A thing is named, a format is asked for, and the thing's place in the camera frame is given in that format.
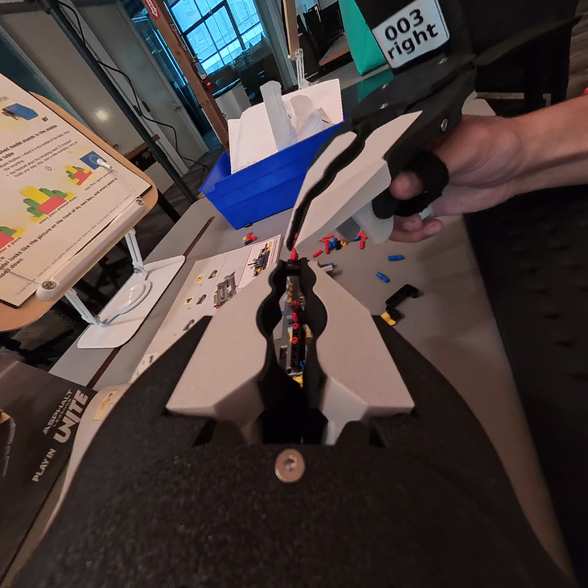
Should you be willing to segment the grey black lego chassis assembly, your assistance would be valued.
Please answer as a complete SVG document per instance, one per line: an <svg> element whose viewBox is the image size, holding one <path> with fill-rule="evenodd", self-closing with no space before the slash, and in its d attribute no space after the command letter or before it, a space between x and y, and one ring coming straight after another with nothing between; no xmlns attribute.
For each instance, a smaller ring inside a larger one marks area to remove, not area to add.
<svg viewBox="0 0 588 588"><path fill-rule="evenodd" d="M313 335L306 324L306 298L300 282L300 261L289 260L286 266L286 288L280 298L282 319L274 331L275 350L279 367L302 387L307 351Z"/></svg>

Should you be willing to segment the pile of red blue lego pins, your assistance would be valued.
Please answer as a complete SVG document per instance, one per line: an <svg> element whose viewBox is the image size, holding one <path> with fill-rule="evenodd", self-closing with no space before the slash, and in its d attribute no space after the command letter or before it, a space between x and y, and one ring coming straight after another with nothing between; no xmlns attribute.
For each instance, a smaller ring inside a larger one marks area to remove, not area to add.
<svg viewBox="0 0 588 588"><path fill-rule="evenodd" d="M330 254L331 251L339 251L340 249L342 249L343 246L346 246L349 242L350 243L359 242L359 249L362 251L365 248L367 240L369 240L369 236L363 231L363 229L358 230L357 235L351 240L339 239L339 238L335 237L334 234L326 235L324 238L320 239L321 243L323 243L323 246L324 246L323 249L317 250L312 255L312 257L313 257L313 259L316 259L319 255L321 255L323 253ZM392 254L392 255L388 255L388 257L387 257L387 260L390 262L403 261L404 259L405 259L405 256L403 254ZM325 273L331 273L331 272L333 272L333 270L335 268L335 264L334 264L334 262L329 262L329 263L324 263L322 265L319 264L319 267ZM375 275L378 279L380 279L384 283L390 282L390 278L387 275L385 275L384 273L382 273L381 271L376 272Z"/></svg>

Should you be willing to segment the lego set box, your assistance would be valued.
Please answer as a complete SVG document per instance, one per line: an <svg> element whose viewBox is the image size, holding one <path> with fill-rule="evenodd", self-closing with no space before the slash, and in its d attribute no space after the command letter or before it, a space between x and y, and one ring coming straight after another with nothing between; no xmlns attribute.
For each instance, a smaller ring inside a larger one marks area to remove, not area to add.
<svg viewBox="0 0 588 588"><path fill-rule="evenodd" d="M90 387L1 356L1 577L66 465L95 395Z"/></svg>

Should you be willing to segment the person's right hand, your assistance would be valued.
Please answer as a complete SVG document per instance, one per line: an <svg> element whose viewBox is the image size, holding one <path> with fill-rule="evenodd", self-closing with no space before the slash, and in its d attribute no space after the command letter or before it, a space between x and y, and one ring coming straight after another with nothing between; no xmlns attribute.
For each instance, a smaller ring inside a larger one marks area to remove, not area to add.
<svg viewBox="0 0 588 588"><path fill-rule="evenodd" d="M443 228L441 217L478 212L504 202L522 175L526 149L518 118L465 116L444 138L427 145L448 172L448 184L432 203L432 215L395 217L389 240L415 243Z"/></svg>

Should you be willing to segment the wooden board stand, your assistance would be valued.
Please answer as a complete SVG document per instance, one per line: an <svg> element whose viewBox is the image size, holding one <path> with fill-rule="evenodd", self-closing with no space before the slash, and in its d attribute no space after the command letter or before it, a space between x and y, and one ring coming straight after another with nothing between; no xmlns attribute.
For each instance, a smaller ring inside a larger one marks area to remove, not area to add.
<svg viewBox="0 0 588 588"><path fill-rule="evenodd" d="M304 53L300 46L298 32L298 14L295 1L281 1L283 8L286 40L288 43L288 57L296 66L298 89L308 88L310 82L306 79Z"/></svg>

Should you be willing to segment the teal fabric bag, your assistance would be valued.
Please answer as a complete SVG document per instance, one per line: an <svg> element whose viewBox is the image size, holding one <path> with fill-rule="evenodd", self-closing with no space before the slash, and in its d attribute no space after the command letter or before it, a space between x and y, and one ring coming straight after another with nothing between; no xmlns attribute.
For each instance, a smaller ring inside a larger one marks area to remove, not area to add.
<svg viewBox="0 0 588 588"><path fill-rule="evenodd" d="M381 66L387 66L387 61L356 1L339 1L339 8L350 53L357 72L363 76Z"/></svg>

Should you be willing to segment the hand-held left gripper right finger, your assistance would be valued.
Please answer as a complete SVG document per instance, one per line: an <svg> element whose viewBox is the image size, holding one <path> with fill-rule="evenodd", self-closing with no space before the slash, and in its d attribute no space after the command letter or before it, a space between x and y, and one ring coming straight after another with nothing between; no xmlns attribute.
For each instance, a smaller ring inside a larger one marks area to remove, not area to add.
<svg viewBox="0 0 588 588"><path fill-rule="evenodd" d="M409 413L415 403L378 326L394 330L358 302L316 261L300 263L312 344L305 365L311 404L327 420Z"/></svg>

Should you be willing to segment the white instruction booklet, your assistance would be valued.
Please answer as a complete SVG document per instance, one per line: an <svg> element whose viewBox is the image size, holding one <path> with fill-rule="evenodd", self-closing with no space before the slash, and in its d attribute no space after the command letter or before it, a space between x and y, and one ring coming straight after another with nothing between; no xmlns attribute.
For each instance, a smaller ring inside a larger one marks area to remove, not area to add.
<svg viewBox="0 0 588 588"><path fill-rule="evenodd" d="M248 247L195 261L188 277L161 323L146 353L128 383L108 386L90 402L77 427L65 480L56 510L68 492L74 474L91 443L114 405L128 387L181 338L203 316L211 316L240 293L254 278L276 262L281 253L282 237L258 239Z"/></svg>

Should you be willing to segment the white tablet stand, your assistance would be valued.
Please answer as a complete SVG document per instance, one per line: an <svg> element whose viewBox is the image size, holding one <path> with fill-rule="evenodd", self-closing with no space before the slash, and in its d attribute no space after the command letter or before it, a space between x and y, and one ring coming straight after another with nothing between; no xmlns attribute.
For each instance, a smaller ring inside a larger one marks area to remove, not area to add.
<svg viewBox="0 0 588 588"><path fill-rule="evenodd" d="M185 262L145 263L135 226L156 185L63 108L1 75L1 332L66 298L89 325L82 349L117 348L138 331ZM100 312L74 286L121 240L132 274Z"/></svg>

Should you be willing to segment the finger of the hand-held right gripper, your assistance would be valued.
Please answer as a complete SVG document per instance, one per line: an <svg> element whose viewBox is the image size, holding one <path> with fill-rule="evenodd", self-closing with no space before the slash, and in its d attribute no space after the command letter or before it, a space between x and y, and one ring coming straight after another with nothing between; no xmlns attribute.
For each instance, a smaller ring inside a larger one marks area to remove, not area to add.
<svg viewBox="0 0 588 588"><path fill-rule="evenodd" d="M353 208L355 214L379 193L387 189L391 183L392 177L388 164L384 159L384 154L415 123L421 114L422 111L415 111L401 115L378 127L367 137L364 150L359 158L357 174L353 177L352 182L352 187L359 188L355 194L357 196L356 208Z"/></svg>
<svg viewBox="0 0 588 588"><path fill-rule="evenodd" d="M292 209L285 245L303 249L309 243L336 231L346 235L355 214L358 187L352 187L359 158L364 150L366 130L338 130L307 170Z"/></svg>

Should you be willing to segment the white paper sheets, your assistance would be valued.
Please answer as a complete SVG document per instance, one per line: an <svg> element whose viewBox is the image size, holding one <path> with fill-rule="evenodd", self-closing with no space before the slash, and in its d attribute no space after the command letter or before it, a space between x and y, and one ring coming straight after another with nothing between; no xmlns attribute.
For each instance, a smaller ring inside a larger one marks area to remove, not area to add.
<svg viewBox="0 0 588 588"><path fill-rule="evenodd" d="M305 141L343 121L339 79L282 95L278 82L261 87L263 101L230 119L231 173Z"/></svg>

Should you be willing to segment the large paned window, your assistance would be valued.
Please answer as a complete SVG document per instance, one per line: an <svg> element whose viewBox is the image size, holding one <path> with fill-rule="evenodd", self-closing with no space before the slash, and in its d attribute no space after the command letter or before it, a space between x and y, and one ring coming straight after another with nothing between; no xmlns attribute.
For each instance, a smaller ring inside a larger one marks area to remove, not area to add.
<svg viewBox="0 0 588 588"><path fill-rule="evenodd" d="M166 1L181 37L207 74L234 63L264 37L254 1Z"/></svg>

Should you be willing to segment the blue plastic bin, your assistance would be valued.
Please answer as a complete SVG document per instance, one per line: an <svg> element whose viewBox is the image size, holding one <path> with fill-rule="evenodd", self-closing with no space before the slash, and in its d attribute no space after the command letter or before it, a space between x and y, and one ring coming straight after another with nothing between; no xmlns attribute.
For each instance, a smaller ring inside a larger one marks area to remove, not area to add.
<svg viewBox="0 0 588 588"><path fill-rule="evenodd" d="M313 158L341 125L328 127L236 173L231 173L231 157L224 152L200 191L234 229L288 210L296 202Z"/></svg>

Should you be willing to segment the person's right forearm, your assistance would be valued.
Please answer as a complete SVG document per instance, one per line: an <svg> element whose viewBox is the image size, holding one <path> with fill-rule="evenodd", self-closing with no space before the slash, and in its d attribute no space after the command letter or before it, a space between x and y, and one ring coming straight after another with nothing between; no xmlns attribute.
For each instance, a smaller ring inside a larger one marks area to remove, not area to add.
<svg viewBox="0 0 588 588"><path fill-rule="evenodd" d="M587 96L507 119L515 141L507 197L587 183Z"/></svg>

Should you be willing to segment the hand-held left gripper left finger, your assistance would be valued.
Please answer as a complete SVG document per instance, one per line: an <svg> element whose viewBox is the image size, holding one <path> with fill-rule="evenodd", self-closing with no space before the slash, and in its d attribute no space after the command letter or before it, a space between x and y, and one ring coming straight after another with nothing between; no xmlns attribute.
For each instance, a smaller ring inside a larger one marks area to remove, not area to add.
<svg viewBox="0 0 588 588"><path fill-rule="evenodd" d="M281 320L270 278L279 263L223 305L212 317L166 408L216 420L256 420L264 411L258 386L266 354L275 357L273 332Z"/></svg>

